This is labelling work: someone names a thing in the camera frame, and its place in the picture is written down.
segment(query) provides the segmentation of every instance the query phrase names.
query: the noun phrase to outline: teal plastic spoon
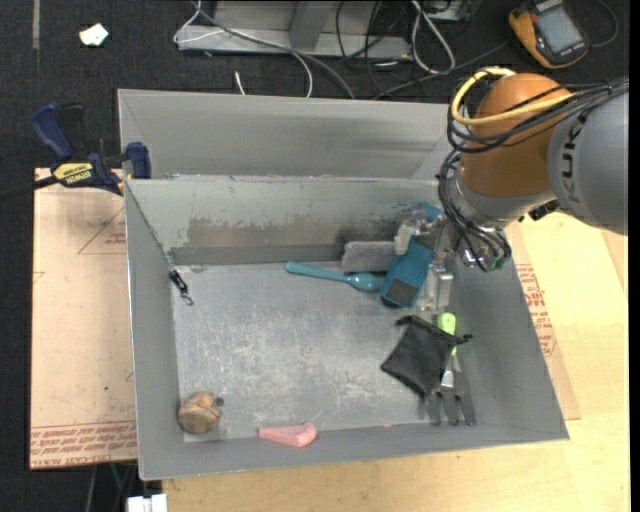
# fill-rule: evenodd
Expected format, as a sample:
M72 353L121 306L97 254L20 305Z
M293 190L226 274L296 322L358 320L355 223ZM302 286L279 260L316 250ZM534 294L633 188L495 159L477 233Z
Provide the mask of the teal plastic spoon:
M319 277L320 279L331 279L332 281L341 281L349 283L358 290L366 292L375 292L382 285L382 280L369 272L358 272L355 274L340 274L323 268L312 267L311 265L303 265L295 261L287 261L284 269L291 274L300 274L302 276Z

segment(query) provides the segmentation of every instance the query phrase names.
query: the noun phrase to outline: pink object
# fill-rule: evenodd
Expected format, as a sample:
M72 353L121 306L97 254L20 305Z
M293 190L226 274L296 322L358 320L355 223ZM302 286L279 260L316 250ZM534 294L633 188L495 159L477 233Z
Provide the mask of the pink object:
M302 448L315 441L318 431L312 423L293 427L273 427L258 429L258 437L280 444Z

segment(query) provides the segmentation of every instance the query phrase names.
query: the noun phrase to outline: black floor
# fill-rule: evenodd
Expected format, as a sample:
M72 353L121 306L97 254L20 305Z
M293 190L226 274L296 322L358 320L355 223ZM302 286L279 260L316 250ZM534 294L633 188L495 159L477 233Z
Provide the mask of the black floor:
M628 75L629 0L604 1L617 17L618 36L574 66L550 72L556 81L575 84ZM40 4L39 49L34 49L33 39L35 3ZM447 103L456 81L482 65L541 72L515 43L506 22L507 13L519 3L484 0L469 24L443 28L458 62L503 43L505 46L460 72L413 85L388 99ZM614 24L599 0L568 3L596 42L612 33ZM386 4L378 28L385 19L388 23L410 9L408 2ZM31 114L52 100L82 103L86 137L95 144L101 140L105 151L112 154L119 149L118 88L237 93L233 73L238 71L248 94L304 94L304 70L290 56L180 53L172 37L192 12L189 2L180 1L4 0L0 5L0 193L28 184L34 167L53 163L53 155L30 126ZM108 28L111 38L103 48L83 47L78 32L97 22ZM402 22L394 28L396 32L406 30ZM420 41L425 52L431 50L435 67L446 63L431 38ZM379 91L423 76L410 65L397 72L370 69L370 77L362 62L325 62L344 77L358 99L369 99ZM317 66L312 69L314 96L345 97L334 78ZM123 495L144 491L140 482L130 478L134 472L129 466L46 472L28 469L32 223L30 195L0 203L0 509L118 510L117 482L122 483Z

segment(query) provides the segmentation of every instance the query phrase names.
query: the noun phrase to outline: yellow handheld device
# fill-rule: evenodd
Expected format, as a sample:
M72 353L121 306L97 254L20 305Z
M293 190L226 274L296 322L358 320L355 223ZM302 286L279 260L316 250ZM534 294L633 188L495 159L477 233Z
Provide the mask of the yellow handheld device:
M545 68L563 68L591 47L563 0L527 0L509 14L509 24L525 49Z

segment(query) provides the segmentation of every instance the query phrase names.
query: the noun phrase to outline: small metal clip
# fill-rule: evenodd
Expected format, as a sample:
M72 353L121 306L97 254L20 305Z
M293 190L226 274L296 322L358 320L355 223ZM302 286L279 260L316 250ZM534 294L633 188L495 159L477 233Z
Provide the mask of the small metal clip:
M180 290L180 297L184 299L184 301L189 305L193 305L193 299L189 296L189 288L187 287L187 283L185 283L182 279L182 276L178 273L177 270L171 270L169 272L169 279L173 281L173 283Z

